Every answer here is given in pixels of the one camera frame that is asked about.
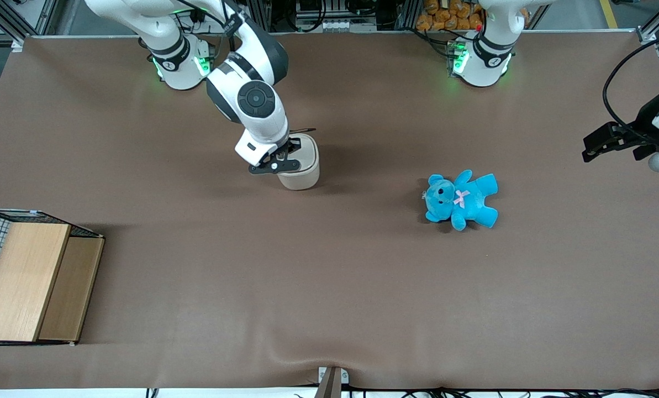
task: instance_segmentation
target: wooden panel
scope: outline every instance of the wooden panel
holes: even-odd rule
[[[103,247],[103,238],[69,238],[44,313],[40,339],[79,340]]]
[[[69,229],[67,224],[11,225],[0,256],[0,341],[36,339]]]

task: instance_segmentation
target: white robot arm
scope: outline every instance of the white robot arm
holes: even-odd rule
[[[486,10],[483,28],[467,34],[459,43],[452,72],[472,86],[486,87],[506,73],[511,50],[525,27],[521,8],[544,6],[554,0],[479,0]]]
[[[245,131],[236,152],[252,174],[278,174],[289,189],[314,186],[319,178],[317,144],[290,134],[283,103],[273,89],[287,74],[287,53],[232,0],[85,0],[94,13],[132,29],[152,53],[157,73],[172,88],[186,90],[204,78],[216,107]],[[198,8],[223,21],[242,45],[211,70],[204,40],[182,33],[172,14]]]

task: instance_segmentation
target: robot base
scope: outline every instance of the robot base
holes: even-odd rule
[[[189,40],[189,56],[185,61],[182,61],[178,70],[165,70],[157,64],[157,61],[155,62],[157,75],[175,90],[195,88],[211,73],[209,59],[213,55],[210,55],[209,43],[197,38],[195,35],[185,34],[184,37]]]
[[[467,33],[467,37],[473,38],[475,32]],[[501,75],[506,73],[508,61],[511,60],[509,55],[501,65],[490,68],[484,65],[484,61],[475,55],[474,46],[470,40],[457,39],[456,43],[463,47],[461,50],[455,50],[457,58],[447,60],[448,68],[453,76],[458,76],[467,84],[476,87],[488,87],[496,83]]]
[[[278,173],[281,183],[291,191],[309,189],[319,180],[319,150],[314,139],[307,134],[291,134],[291,138],[299,138],[302,147],[292,152],[289,158],[296,159],[300,168],[292,173]]]

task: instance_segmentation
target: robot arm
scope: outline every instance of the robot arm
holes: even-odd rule
[[[457,58],[451,70],[472,86],[486,87],[506,73],[511,50],[525,27],[521,8],[544,6],[554,0],[480,0],[486,10],[481,31],[468,33],[470,40],[458,40]]]
[[[635,147],[634,159],[652,155],[648,165],[659,172],[659,94],[639,110],[636,119],[626,126],[617,122],[605,123],[584,139],[582,159],[589,163],[610,151]]]
[[[231,0],[85,0],[94,13],[132,29],[152,53],[157,73],[170,87],[185,90],[203,79],[209,97],[227,119],[245,131],[236,152],[253,174],[278,174],[290,189],[313,186],[319,178],[317,145],[306,134],[289,134],[283,103],[273,89],[287,74],[287,53]],[[201,8],[225,22],[241,39],[211,70],[208,43],[182,33],[171,14]]]

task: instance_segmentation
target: green led light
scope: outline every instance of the green led light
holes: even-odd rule
[[[210,65],[209,65],[209,61],[206,60],[206,58],[198,58],[197,56],[195,56],[194,63],[196,64],[197,68],[199,69],[199,73],[202,76],[209,75]]]
[[[162,78],[162,71],[160,70],[160,65],[157,64],[157,60],[155,58],[152,58],[152,63],[155,65],[155,69],[157,70],[157,75]]]
[[[455,60],[455,68],[454,68],[453,72],[454,73],[463,73],[464,66],[466,65],[466,61],[468,61],[468,60],[469,60],[469,52],[465,50]]]

